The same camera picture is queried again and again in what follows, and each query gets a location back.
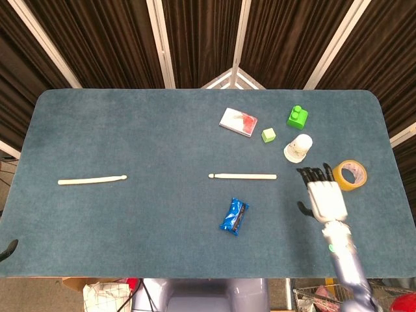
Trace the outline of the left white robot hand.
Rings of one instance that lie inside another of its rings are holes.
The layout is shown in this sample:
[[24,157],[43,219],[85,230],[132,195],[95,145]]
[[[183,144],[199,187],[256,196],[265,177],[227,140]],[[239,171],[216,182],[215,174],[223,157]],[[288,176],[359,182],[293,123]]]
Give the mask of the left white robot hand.
[[10,257],[14,251],[16,250],[18,246],[19,240],[14,239],[10,242],[10,244],[7,246],[7,248],[0,253],[0,262],[4,261],[8,257]]

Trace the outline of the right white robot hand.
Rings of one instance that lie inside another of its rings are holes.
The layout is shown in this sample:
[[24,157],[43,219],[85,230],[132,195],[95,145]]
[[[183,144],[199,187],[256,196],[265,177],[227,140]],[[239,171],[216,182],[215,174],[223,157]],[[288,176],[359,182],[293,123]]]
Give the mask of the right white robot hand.
[[345,201],[335,181],[332,168],[323,163],[321,168],[303,167],[296,171],[302,177],[306,186],[311,208],[308,209],[303,202],[298,201],[297,206],[305,216],[313,217],[321,224],[328,222],[344,222],[348,216]]

